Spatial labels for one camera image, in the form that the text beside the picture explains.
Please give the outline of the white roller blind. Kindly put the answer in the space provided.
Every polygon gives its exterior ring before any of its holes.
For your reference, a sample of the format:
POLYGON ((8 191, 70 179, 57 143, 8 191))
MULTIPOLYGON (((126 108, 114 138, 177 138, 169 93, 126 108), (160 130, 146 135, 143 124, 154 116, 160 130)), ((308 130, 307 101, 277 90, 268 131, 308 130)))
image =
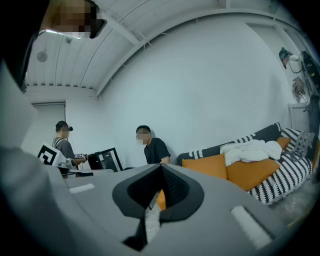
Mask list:
POLYGON ((65 104, 48 103, 35 104, 36 120, 31 129, 31 142, 35 151, 38 151, 43 142, 52 145, 56 137, 56 124, 65 121, 65 104))

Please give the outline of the round ceiling sensor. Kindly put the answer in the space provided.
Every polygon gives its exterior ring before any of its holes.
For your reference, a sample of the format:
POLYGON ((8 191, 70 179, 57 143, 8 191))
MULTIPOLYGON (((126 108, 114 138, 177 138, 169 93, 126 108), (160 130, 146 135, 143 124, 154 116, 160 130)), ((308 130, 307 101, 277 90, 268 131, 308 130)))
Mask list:
POLYGON ((48 59, 48 54, 47 54, 46 49, 44 49, 44 50, 42 50, 42 51, 39 51, 39 52, 36 54, 36 59, 37 59, 40 63, 46 62, 47 59, 48 59))

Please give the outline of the black backpack unit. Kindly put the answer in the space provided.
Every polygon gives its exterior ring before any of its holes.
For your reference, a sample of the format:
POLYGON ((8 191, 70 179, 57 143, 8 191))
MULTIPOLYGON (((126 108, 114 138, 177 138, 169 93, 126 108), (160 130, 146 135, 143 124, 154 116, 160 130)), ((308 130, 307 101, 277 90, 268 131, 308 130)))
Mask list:
POLYGON ((320 96, 320 66, 306 51, 302 51, 301 54, 305 70, 309 74, 317 94, 320 96))

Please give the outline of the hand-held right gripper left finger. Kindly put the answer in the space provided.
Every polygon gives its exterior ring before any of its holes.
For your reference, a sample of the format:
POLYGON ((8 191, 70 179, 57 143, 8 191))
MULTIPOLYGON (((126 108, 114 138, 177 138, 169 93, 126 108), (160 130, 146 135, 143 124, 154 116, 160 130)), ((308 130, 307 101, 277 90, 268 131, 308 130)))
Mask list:
POLYGON ((148 241, 146 210, 155 192, 158 164, 117 173, 67 179, 80 222, 102 254, 161 254, 162 237, 148 241))

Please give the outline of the black white striped sofa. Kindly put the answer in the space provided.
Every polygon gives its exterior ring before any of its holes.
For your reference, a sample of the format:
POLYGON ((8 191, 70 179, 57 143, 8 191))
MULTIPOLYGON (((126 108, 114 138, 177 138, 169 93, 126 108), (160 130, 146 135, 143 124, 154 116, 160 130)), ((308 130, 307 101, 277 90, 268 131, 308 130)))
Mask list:
POLYGON ((246 191, 262 204, 271 205, 284 198, 300 185, 312 174, 315 164, 315 152, 318 146, 308 149, 306 157, 299 161, 292 161, 290 151, 295 147, 300 130, 292 128, 282 129, 278 122, 271 124, 253 134, 238 138, 234 143, 245 143, 251 140, 263 140, 265 142, 276 141, 279 137, 290 138, 287 147, 282 150, 279 160, 276 161, 280 168, 259 185, 246 191))

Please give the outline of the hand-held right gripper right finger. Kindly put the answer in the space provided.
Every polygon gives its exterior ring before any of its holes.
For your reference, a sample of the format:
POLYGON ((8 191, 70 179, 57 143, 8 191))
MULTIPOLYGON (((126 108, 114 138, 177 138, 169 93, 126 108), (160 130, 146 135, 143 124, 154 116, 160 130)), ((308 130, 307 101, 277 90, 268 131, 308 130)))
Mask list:
POLYGON ((287 226, 266 205, 230 181, 176 165, 197 181, 204 199, 186 220, 161 225, 149 256, 275 256, 287 226))

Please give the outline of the ceiling tube light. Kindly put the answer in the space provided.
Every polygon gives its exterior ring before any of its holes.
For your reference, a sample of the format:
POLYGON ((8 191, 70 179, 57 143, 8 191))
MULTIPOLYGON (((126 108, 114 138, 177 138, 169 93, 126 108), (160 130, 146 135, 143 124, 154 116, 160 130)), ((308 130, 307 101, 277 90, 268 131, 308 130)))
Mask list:
POLYGON ((84 33, 80 33, 80 32, 58 32, 58 31, 54 31, 54 30, 50 30, 50 29, 41 30, 38 33, 38 36, 40 36, 44 33, 60 35, 60 36, 64 36, 64 37, 68 37, 68 38, 72 38, 72 39, 77 39, 77 40, 81 40, 84 37, 84 33))

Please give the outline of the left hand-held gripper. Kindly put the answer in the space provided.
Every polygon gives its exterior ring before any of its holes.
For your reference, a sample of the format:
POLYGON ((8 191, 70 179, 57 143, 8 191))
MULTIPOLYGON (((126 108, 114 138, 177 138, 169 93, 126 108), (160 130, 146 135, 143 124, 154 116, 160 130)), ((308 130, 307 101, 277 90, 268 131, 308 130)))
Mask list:
POLYGON ((61 151, 43 142, 37 155, 38 159, 45 165, 50 165, 66 170, 74 170, 74 160, 66 158, 61 151))

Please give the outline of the mannequin head with teal headset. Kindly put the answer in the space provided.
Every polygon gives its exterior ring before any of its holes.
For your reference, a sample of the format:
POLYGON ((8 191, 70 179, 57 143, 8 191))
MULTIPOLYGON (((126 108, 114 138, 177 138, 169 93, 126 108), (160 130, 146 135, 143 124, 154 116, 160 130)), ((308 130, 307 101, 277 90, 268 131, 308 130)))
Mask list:
POLYGON ((284 47, 281 48, 278 55, 284 69, 287 69, 287 67, 289 67, 289 69, 294 74, 298 74, 302 71, 300 64, 301 57, 299 55, 293 54, 284 47))

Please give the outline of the grey chunky knit throw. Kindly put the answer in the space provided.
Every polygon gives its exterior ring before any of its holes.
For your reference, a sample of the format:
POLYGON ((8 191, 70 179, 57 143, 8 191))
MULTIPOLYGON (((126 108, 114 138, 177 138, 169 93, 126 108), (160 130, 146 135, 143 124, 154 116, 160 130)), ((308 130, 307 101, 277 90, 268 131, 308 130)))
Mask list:
POLYGON ((308 149, 312 148, 314 139, 314 132, 301 132, 297 137, 294 148, 290 151, 290 159, 294 162, 298 162, 300 159, 305 158, 308 149))

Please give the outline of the small orange cushion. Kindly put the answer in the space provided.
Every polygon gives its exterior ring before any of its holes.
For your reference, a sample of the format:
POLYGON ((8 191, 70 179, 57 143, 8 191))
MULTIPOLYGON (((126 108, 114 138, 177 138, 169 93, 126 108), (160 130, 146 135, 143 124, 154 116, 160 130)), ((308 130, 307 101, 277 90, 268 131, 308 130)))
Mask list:
POLYGON ((291 142, 291 139, 288 137, 279 137, 276 142, 280 145, 281 149, 284 150, 288 144, 291 142))

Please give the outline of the white fluffy blanket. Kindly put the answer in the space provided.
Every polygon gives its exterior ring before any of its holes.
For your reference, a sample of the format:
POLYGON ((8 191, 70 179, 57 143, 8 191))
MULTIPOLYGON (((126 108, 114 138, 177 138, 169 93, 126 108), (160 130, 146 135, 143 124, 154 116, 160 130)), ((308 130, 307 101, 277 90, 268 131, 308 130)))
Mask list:
POLYGON ((266 159, 279 160, 282 147, 276 141, 250 140, 242 143, 229 143, 220 147, 220 154, 224 155, 225 165, 228 167, 235 162, 259 162, 266 159))

